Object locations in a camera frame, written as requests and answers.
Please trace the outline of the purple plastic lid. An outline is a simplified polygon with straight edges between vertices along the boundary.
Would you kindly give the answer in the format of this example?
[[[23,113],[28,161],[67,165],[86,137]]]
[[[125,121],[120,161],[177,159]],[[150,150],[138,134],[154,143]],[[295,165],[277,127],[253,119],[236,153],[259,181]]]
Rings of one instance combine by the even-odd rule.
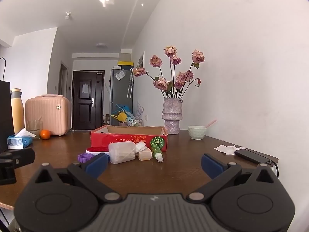
[[[89,160],[91,160],[94,156],[92,154],[89,154],[89,153],[83,153],[83,154],[79,154],[77,156],[77,160],[80,162],[80,163],[86,163],[88,162]]]

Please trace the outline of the white red lint brush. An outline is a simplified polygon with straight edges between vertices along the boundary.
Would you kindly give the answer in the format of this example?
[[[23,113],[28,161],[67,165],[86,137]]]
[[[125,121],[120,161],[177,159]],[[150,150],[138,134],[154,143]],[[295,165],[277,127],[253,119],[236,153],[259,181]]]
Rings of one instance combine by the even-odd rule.
[[[92,154],[94,156],[104,153],[109,155],[108,147],[89,147],[86,149],[87,154]]]

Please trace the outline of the clear plastic swab container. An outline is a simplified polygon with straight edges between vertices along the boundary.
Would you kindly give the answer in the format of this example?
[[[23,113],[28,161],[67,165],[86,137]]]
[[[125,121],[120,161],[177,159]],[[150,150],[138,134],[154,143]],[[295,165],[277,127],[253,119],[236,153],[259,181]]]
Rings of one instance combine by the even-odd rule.
[[[136,158],[136,145],[132,141],[114,142],[108,145],[110,162],[114,165]]]

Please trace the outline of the green spray bottle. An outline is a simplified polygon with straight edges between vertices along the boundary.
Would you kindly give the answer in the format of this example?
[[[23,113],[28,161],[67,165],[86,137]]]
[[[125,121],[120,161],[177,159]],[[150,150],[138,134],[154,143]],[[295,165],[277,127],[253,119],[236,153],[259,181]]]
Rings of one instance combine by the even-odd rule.
[[[164,161],[161,150],[164,147],[164,145],[165,140],[159,136],[152,138],[152,140],[150,141],[152,155],[159,163],[162,163]]]

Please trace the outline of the blue tissue pack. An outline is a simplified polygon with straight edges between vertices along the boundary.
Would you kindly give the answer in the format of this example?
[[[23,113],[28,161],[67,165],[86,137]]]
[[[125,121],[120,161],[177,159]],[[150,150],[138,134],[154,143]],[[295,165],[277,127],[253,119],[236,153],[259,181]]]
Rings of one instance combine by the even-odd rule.
[[[11,135],[7,138],[7,147],[10,150],[22,150],[32,144],[35,134],[27,131],[23,128],[20,132],[15,135]]]

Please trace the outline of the crumpled white tissue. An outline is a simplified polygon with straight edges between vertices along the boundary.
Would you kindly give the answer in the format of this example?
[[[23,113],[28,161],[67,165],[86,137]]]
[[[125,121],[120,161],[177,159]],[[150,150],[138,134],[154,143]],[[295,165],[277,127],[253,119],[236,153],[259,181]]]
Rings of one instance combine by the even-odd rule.
[[[246,148],[245,147],[236,147],[235,145],[233,145],[233,146],[220,145],[220,146],[218,146],[214,149],[221,152],[221,153],[224,153],[226,155],[235,155],[235,152],[237,150],[246,149]]]

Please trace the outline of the black phone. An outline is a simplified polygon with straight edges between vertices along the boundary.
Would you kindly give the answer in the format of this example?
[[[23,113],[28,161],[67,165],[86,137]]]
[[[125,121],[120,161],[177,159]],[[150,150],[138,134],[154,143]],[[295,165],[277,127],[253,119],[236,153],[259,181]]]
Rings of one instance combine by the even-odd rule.
[[[247,149],[239,149],[239,150],[236,150],[235,151],[235,155],[236,156],[239,156],[243,159],[246,159],[248,161],[251,161],[251,162],[254,162],[254,163],[257,163],[257,164],[261,164],[261,163],[269,163],[271,160],[264,157],[264,156],[261,156],[259,154],[256,154],[252,151],[249,151]]]

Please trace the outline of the red cardboard box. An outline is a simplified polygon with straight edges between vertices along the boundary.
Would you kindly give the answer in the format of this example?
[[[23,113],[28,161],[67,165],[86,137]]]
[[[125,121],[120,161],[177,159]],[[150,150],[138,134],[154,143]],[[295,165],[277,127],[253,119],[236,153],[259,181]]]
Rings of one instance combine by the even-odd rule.
[[[108,145],[115,142],[132,141],[145,142],[150,148],[151,140],[160,137],[159,147],[166,152],[168,134],[165,127],[121,127],[105,125],[90,132],[90,143],[92,148],[101,148],[103,152],[108,152]]]

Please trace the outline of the glass cup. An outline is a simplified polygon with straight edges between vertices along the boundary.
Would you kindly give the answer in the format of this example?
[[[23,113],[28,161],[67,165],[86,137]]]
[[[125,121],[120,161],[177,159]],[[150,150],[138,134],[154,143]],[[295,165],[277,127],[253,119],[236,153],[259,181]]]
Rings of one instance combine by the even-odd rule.
[[[26,130],[35,135],[33,139],[40,139],[40,132],[42,131],[42,121],[41,120],[27,121]]]

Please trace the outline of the orange fruit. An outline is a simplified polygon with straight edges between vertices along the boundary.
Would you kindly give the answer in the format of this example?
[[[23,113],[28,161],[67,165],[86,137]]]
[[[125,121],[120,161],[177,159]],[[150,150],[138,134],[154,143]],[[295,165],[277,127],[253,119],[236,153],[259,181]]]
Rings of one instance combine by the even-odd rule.
[[[41,130],[40,132],[40,138],[43,140],[48,140],[51,137],[51,132],[49,130]]]

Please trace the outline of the pale green bowl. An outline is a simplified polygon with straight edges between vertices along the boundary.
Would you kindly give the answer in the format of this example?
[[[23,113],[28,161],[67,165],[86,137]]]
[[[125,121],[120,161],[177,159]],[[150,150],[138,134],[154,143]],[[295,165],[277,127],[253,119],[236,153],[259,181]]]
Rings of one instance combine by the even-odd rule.
[[[188,126],[188,134],[193,140],[202,140],[206,135],[205,126]]]

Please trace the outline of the yellow thermos bottle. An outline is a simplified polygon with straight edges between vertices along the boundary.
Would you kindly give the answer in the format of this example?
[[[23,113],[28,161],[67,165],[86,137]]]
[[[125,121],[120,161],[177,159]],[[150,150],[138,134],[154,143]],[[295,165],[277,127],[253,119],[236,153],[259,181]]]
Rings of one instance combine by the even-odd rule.
[[[11,90],[11,105],[12,105],[12,118],[14,125],[14,132],[17,134],[24,127],[24,105],[21,100],[22,92],[20,89]]]

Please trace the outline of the pink spoon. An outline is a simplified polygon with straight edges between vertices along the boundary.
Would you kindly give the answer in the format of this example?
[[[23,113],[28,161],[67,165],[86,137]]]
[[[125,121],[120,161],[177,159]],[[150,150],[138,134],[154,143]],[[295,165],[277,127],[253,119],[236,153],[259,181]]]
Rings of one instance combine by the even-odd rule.
[[[208,123],[206,126],[205,126],[205,128],[208,128],[208,127],[210,127],[210,126],[212,126],[214,123],[216,123],[217,122],[217,120],[215,119],[215,120],[213,120],[213,121],[211,121],[210,123]]]

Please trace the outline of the yellow watering can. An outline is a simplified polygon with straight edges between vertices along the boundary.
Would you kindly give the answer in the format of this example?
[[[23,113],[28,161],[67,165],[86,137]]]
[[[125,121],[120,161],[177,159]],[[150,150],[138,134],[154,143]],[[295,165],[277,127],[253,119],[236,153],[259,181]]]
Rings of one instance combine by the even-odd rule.
[[[128,118],[126,112],[123,112],[123,111],[118,112],[117,115],[112,114],[111,117],[121,123],[126,122],[126,119]]]

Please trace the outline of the pink suitcase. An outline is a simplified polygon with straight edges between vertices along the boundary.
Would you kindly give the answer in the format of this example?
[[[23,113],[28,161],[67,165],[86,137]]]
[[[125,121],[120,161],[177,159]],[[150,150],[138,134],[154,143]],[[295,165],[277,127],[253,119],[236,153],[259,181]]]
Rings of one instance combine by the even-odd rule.
[[[30,98],[25,103],[25,122],[40,120],[42,129],[52,136],[65,135],[71,129],[70,101],[56,94]]]

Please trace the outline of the purple ceramic vase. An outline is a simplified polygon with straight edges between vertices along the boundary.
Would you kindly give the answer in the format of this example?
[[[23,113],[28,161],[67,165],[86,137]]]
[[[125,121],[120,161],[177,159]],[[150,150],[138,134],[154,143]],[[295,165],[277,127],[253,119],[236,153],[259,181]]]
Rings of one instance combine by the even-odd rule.
[[[182,100],[175,97],[164,98],[162,119],[165,121],[165,129],[168,134],[179,134],[180,121],[182,120]]]

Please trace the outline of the dark front door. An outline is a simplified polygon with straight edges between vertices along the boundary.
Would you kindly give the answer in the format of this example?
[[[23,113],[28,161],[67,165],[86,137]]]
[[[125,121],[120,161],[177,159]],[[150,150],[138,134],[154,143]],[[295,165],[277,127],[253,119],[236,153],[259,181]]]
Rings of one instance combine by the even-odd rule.
[[[103,124],[104,75],[101,71],[74,71],[72,129],[91,131]]]

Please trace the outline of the grey refrigerator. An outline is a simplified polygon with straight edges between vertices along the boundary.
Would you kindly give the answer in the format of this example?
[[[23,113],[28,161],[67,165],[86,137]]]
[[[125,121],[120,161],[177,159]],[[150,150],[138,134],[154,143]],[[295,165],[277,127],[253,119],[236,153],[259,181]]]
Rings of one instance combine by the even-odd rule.
[[[124,107],[132,112],[133,96],[127,96],[130,86],[129,70],[112,69],[110,73],[110,125],[118,126],[118,120],[112,115],[118,115],[118,112]]]

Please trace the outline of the dried pink roses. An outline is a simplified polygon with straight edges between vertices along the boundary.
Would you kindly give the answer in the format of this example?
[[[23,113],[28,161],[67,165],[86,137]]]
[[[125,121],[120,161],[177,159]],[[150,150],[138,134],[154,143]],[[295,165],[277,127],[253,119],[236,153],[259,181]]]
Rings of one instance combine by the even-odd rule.
[[[177,55],[177,48],[167,46],[163,50],[165,56],[169,59],[170,76],[168,78],[163,75],[163,62],[157,55],[150,58],[149,64],[151,67],[159,69],[158,76],[151,76],[144,67],[134,68],[132,76],[136,78],[146,75],[152,80],[154,87],[161,91],[163,97],[181,100],[192,84],[197,88],[201,86],[201,79],[194,76],[192,69],[198,69],[205,62],[204,53],[195,49],[192,52],[192,62],[189,69],[185,72],[176,72],[176,66],[182,63],[182,59]]]

